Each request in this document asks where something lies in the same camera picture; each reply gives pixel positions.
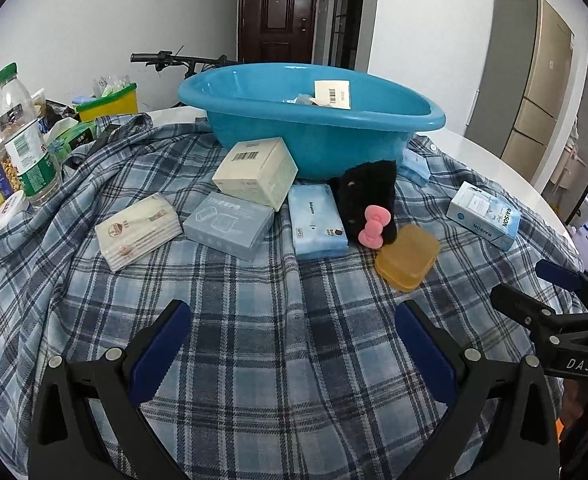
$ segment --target blue tub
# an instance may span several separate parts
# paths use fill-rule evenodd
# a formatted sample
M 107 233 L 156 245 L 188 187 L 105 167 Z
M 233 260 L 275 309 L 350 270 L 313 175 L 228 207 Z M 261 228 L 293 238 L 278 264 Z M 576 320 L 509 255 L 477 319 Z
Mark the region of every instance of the blue tub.
M 352 110 L 290 104 L 314 95 L 314 81 L 349 80 Z M 320 65 L 263 63 L 208 70 L 183 81 L 181 102 L 207 111 L 226 148 L 240 140 L 282 137 L 300 178 L 328 180 L 377 160 L 401 161 L 414 132 L 438 130 L 445 115 L 404 86 Z

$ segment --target yellow storage bin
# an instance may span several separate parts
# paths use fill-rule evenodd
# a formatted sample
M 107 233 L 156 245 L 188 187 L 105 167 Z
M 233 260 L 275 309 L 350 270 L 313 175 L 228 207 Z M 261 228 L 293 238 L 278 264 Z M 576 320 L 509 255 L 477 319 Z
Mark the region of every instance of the yellow storage bin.
M 132 83 L 115 94 L 80 105 L 76 111 L 80 114 L 80 120 L 83 123 L 105 115 L 137 114 L 136 83 Z

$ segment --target human hand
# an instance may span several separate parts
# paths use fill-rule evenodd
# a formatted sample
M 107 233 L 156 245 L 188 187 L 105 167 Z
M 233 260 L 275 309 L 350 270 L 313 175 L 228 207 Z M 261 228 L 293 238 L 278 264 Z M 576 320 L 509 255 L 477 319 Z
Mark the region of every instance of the human hand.
M 583 409 L 587 399 L 582 395 L 581 383 L 571 379 L 563 381 L 563 404 L 561 408 L 561 422 L 567 428 L 583 415 Z

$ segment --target white lid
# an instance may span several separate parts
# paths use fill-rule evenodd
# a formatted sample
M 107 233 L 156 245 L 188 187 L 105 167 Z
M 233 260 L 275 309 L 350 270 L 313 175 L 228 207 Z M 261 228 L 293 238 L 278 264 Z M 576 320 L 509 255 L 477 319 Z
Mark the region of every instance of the white lid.
M 29 205 L 29 202 L 27 202 L 23 190 L 17 191 L 5 200 L 0 206 L 0 229 L 7 227 L 7 224 L 14 216 L 27 209 L 27 205 Z

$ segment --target plaid tablecloth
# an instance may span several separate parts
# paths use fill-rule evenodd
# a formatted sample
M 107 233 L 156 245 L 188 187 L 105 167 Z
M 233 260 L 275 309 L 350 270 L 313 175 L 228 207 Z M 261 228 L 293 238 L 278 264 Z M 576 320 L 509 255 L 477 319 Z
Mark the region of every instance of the plaid tablecloth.
M 578 308 L 534 275 L 541 258 L 575 265 L 577 256 L 532 211 L 519 204 L 519 237 L 507 253 L 446 219 L 463 181 L 503 190 L 430 144 L 411 141 L 433 176 L 423 189 L 399 178 L 394 215 L 434 234 L 442 252 L 420 288 L 402 294 L 378 277 L 370 250 L 297 262 L 286 204 L 251 264 L 181 235 L 110 272 L 94 226 L 154 192 L 184 221 L 215 190 L 225 155 L 206 125 L 154 128 L 140 115 L 119 128 L 43 210 L 0 232 L 1 457 L 26 473 L 49 357 L 93 360 L 124 347 L 178 298 L 192 308 L 193 330 L 141 410 L 192 478 L 395 478 L 444 412 L 395 334 L 396 304 L 413 298 L 460 344 L 508 361 L 532 345 L 491 309 L 494 285 L 517 286 L 558 312 Z M 558 403 L 556 382 L 551 391 Z M 471 464 L 492 410 L 457 470 Z M 114 462 L 129 471 L 99 409 L 96 418 Z

